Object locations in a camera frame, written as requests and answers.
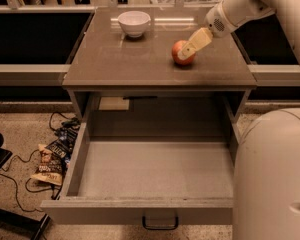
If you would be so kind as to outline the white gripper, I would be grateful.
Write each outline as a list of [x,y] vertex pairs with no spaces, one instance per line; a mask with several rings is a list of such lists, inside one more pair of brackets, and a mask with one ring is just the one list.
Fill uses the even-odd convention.
[[186,41],[181,53],[186,57],[195,55],[212,42],[213,36],[221,38],[231,34],[238,28],[235,22],[236,9],[227,2],[221,2],[209,10],[204,19],[204,25],[208,28],[200,28]]

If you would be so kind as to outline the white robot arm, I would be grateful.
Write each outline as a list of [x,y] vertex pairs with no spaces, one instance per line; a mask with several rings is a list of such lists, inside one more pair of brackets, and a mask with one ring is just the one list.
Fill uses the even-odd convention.
[[[223,0],[173,52],[189,64],[212,39],[274,12],[300,65],[300,0]],[[300,240],[300,108],[268,112],[241,137],[234,171],[233,240]]]

